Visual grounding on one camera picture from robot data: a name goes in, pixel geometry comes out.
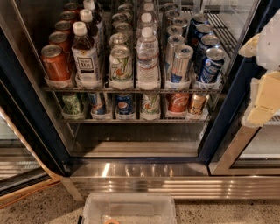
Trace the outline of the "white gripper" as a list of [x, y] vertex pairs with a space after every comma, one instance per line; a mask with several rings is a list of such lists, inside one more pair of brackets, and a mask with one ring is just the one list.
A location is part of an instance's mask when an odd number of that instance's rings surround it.
[[[248, 40], [238, 52], [242, 57], [256, 56], [257, 64], [267, 70], [280, 69], [280, 9], [271, 20]], [[280, 109], [280, 72], [268, 71], [250, 83], [250, 103], [241, 124], [262, 127]]]

